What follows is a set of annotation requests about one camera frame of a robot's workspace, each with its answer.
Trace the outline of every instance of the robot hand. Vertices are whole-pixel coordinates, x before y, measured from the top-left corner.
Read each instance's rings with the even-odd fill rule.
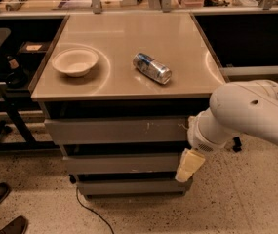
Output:
[[[198,166],[192,166],[197,151],[224,148],[245,133],[278,145],[278,84],[268,80],[233,82],[218,87],[210,97],[210,108],[189,118],[187,137],[192,152],[185,150],[176,180],[188,180]]]

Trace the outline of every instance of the wooden countertop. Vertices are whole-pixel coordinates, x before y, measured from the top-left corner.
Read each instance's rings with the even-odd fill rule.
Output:
[[[99,64],[85,77],[69,78],[52,68],[53,57],[68,48],[88,47]],[[167,65],[171,81],[159,85],[133,64],[145,53]],[[191,15],[187,12],[71,14],[39,79],[32,99],[207,98],[224,83]]]

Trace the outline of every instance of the floor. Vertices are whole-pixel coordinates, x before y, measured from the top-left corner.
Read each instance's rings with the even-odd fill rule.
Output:
[[[41,123],[28,127],[37,140],[48,140]],[[20,141],[13,130],[2,141]],[[184,195],[141,195],[86,200],[116,234],[167,233],[278,234],[278,147],[241,136],[243,151],[228,143],[208,157]],[[0,182],[12,192],[0,204],[0,229],[18,215],[26,234],[112,233],[97,215],[77,201],[60,151],[0,153]]]

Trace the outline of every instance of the can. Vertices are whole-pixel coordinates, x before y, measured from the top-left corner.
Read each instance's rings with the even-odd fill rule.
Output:
[[[172,76],[172,71],[167,66],[143,53],[136,54],[133,65],[141,73],[160,84],[168,83]]]

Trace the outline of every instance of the black bottle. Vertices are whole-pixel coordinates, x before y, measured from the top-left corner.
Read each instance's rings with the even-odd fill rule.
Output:
[[[22,66],[13,56],[7,56],[10,68],[13,71],[6,78],[6,84],[10,88],[20,88],[28,81],[28,76],[24,73]]]

